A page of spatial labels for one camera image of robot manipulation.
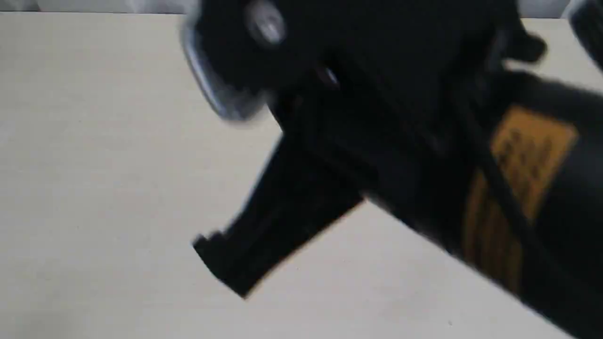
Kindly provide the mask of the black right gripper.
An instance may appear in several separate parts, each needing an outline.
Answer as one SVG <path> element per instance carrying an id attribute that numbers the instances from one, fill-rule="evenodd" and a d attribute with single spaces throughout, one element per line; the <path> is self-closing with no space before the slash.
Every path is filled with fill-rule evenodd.
<path id="1" fill-rule="evenodd" d="M 371 92 L 284 91 L 269 106 L 282 129 L 250 197 L 194 249 L 240 298 L 366 198 L 438 246 L 459 245 L 472 164 L 459 150 L 411 144 L 413 133 Z"/>

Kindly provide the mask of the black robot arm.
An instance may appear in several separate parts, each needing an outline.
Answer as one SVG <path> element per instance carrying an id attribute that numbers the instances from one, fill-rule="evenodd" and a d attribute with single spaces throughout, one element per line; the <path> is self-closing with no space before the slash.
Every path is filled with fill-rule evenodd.
<path id="1" fill-rule="evenodd" d="M 182 29 L 214 112 L 282 130 L 194 249 L 246 298 L 366 198 L 576 339 L 602 337 L 602 95 L 526 71 L 514 0 L 202 0 Z"/>

